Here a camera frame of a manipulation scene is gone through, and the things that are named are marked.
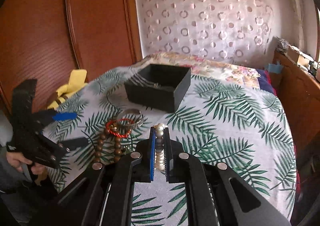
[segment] yellow stuffed toy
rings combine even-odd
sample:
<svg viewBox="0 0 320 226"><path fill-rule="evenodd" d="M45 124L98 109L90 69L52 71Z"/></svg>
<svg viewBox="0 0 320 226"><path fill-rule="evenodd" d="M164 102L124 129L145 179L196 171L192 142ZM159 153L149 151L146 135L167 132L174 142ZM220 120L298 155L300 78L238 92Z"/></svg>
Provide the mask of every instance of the yellow stuffed toy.
<svg viewBox="0 0 320 226"><path fill-rule="evenodd" d="M53 95L51 95L48 100L51 104L47 109L59 107L59 105L65 102L66 99L70 98L73 94L85 87L87 85L87 83L84 82L86 76L87 71L84 69L72 70L69 83L61 86Z"/></svg>

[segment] metal rivet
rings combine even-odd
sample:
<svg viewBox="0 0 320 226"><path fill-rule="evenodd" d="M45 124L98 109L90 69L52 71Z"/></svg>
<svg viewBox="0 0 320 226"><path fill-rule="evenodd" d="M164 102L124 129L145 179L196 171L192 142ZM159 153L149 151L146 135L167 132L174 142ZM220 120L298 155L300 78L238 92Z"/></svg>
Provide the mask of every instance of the metal rivet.
<svg viewBox="0 0 320 226"><path fill-rule="evenodd" d="M99 170L101 168L102 168L102 164L99 163L99 162L96 162L96 163L92 164L92 169L93 170Z"/></svg>
<svg viewBox="0 0 320 226"><path fill-rule="evenodd" d="M130 156L131 156L132 158L134 158L134 159L137 159L137 158L141 157L141 154L140 154L139 152L132 152L132 153L130 154Z"/></svg>
<svg viewBox="0 0 320 226"><path fill-rule="evenodd" d="M218 163L217 164L217 167L219 168L219 169L221 169L221 170L226 170L227 169L227 164L226 163Z"/></svg>
<svg viewBox="0 0 320 226"><path fill-rule="evenodd" d="M179 154L179 157L180 157L181 159L188 159L188 158L189 158L189 154L182 152L182 153Z"/></svg>

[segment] red string bracelet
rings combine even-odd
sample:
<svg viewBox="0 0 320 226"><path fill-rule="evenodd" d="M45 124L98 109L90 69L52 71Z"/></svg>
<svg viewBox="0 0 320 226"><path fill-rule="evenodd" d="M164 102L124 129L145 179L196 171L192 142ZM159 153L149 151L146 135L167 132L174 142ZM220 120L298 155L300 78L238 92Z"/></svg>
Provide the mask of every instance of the red string bracelet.
<svg viewBox="0 0 320 226"><path fill-rule="evenodd" d="M119 122L119 121L123 121L123 120L130 121L131 124L134 123L134 120L128 119L128 118L119 119L118 122ZM129 136L129 134L131 133L131 129L128 129L128 131L127 131L125 134L123 134L123 135L120 134L120 133L118 133L118 130L117 130L117 132L114 132L114 131L112 131L112 130L110 129L110 126L111 126L112 124L114 124L115 122L116 122L115 120L110 120L110 121L106 124L106 129L108 130L108 132L109 132L110 134L116 136L116 137L119 137L119 138L127 138L127 137Z"/></svg>

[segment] wooden wardrobe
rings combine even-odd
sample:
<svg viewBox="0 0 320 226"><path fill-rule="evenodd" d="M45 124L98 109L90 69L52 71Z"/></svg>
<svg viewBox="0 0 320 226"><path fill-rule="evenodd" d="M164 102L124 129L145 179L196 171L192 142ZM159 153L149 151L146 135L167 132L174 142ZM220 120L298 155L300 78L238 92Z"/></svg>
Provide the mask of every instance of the wooden wardrobe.
<svg viewBox="0 0 320 226"><path fill-rule="evenodd" d="M33 111L68 82L72 69L91 81L141 60L135 0L5 0L0 8L0 93L37 78Z"/></svg>

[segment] floral bedspread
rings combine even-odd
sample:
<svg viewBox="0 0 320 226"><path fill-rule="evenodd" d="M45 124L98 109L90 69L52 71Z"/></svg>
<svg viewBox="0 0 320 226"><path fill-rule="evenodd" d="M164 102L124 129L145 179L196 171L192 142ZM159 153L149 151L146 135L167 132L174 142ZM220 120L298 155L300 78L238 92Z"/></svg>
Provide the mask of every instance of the floral bedspread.
<svg viewBox="0 0 320 226"><path fill-rule="evenodd" d="M204 77L233 82L247 87L260 88L256 69L216 62L206 58L175 52L161 52L146 56L135 67L145 67L150 63L191 67L191 73Z"/></svg>
<svg viewBox="0 0 320 226"><path fill-rule="evenodd" d="M86 136L96 144L111 117L123 109L138 108L144 123L123 145L134 150L138 141L149 137L150 126L165 123L171 139L181 142L186 152L208 164L226 162L290 218L296 165L291 132L278 98L257 88L193 75L179 109L166 113L128 101L123 83L140 67L115 68L90 82L58 109L76 112L77 117L52 123L44 135L55 142ZM105 164L112 162L113 144L113 137L105 141L101 157ZM90 143L68 153L60 169L48 169L58 191L86 169L93 154ZM159 171L154 182L135 184L132 207L133 226L188 224L184 185L168 184Z"/></svg>

